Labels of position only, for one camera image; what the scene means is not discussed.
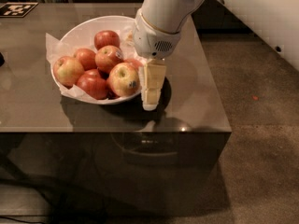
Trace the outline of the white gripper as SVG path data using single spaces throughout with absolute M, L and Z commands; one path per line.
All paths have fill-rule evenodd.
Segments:
M 137 11 L 133 31 L 127 33 L 124 42 L 127 46 L 135 45 L 137 54 L 149 59 L 138 71 L 146 111 L 157 108 L 166 74 L 164 58 L 174 51 L 179 40 L 180 33 L 159 31 L 146 22 L 140 9 Z

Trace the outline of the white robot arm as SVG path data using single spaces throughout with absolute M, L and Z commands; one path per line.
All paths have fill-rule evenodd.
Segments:
M 292 67 L 299 69 L 299 0 L 215 0 L 261 38 Z M 181 38 L 187 19 L 205 0 L 143 0 L 132 26 L 140 70 L 143 108 L 154 110 L 165 78 L 164 59 Z

